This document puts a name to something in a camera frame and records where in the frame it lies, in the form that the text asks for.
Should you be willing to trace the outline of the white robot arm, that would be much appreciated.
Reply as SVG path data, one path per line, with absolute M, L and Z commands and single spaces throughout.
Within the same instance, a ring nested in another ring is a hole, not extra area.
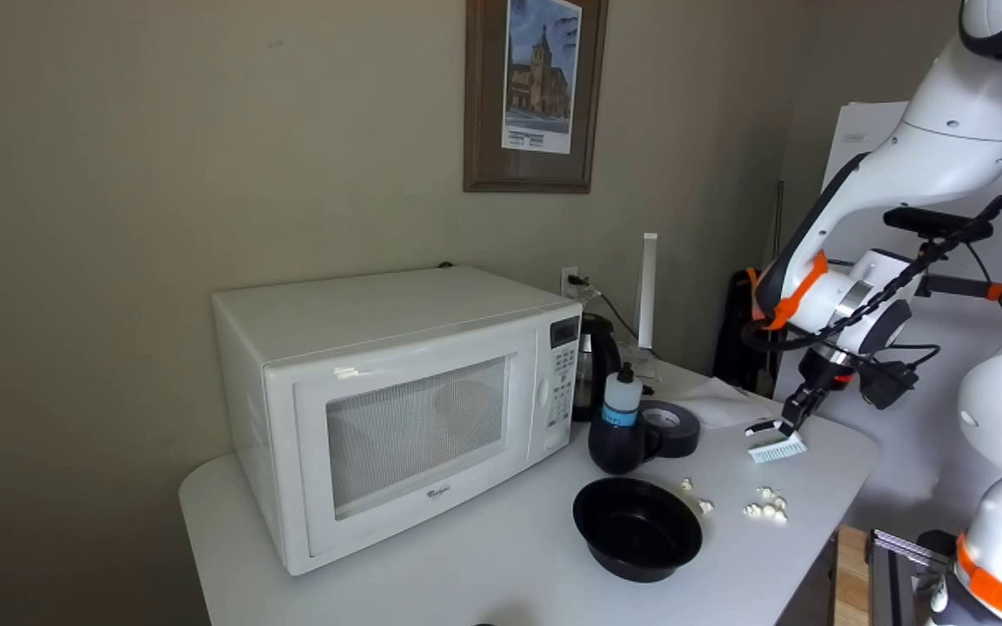
M 807 350 L 807 374 L 776 418 L 747 427 L 747 455 L 803 449 L 801 426 L 822 400 L 867 378 L 867 396 L 892 400 L 912 374 L 881 347 L 906 321 L 916 279 L 947 252 L 990 229 L 984 214 L 950 207 L 1002 181 L 1002 0 L 960 0 L 947 42 L 892 131 L 852 158 L 817 196 L 792 240 L 752 291 L 752 323 L 783 347 Z M 969 364 L 957 392 L 964 437 L 1002 469 L 1002 347 Z M 1002 624 L 1002 477 L 957 536 L 947 594 Z

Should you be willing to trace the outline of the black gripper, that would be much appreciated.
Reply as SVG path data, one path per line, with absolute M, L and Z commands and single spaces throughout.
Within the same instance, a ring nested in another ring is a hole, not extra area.
M 810 347 L 801 361 L 803 384 L 783 400 L 783 420 L 792 430 L 824 405 L 828 392 L 858 385 L 858 396 L 876 411 L 898 405 L 916 384 L 918 374 L 904 361 L 876 361 L 834 347 Z

